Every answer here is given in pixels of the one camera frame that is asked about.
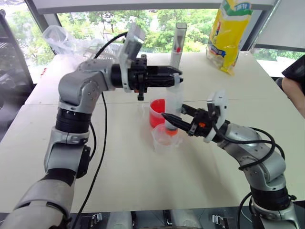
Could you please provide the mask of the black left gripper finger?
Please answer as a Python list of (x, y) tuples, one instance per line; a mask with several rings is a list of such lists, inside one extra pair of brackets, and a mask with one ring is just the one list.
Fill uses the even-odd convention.
[(183, 82), (183, 78), (178, 75), (178, 80), (175, 81), (173, 75), (148, 75), (145, 78), (146, 87), (171, 87), (175, 83)]
[(172, 66), (147, 66), (148, 75), (182, 75), (182, 71)]

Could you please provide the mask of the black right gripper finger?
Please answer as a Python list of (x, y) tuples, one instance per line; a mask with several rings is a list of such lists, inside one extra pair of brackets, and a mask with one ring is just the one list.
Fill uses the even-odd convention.
[(173, 115), (170, 113), (162, 113), (162, 116), (171, 125), (173, 125), (176, 128), (179, 128), (183, 131), (188, 132), (192, 128), (192, 125), (190, 123), (183, 121), (182, 118), (180, 118), (176, 115)]
[(189, 105), (182, 104), (181, 113), (183, 115), (189, 115), (191, 117), (196, 117), (198, 115), (198, 110)]

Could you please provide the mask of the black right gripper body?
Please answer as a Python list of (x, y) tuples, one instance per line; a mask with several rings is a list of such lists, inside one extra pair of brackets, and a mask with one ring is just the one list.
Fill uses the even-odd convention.
[(208, 112), (202, 108), (192, 108), (187, 114), (193, 118), (187, 134), (189, 136), (207, 137), (212, 129), (212, 121)]

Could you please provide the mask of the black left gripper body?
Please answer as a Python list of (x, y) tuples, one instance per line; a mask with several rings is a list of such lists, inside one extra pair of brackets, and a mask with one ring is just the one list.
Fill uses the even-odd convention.
[(132, 62), (128, 70), (128, 86), (137, 93), (138, 101), (144, 100), (144, 94), (147, 92), (147, 56), (142, 54), (140, 58)]

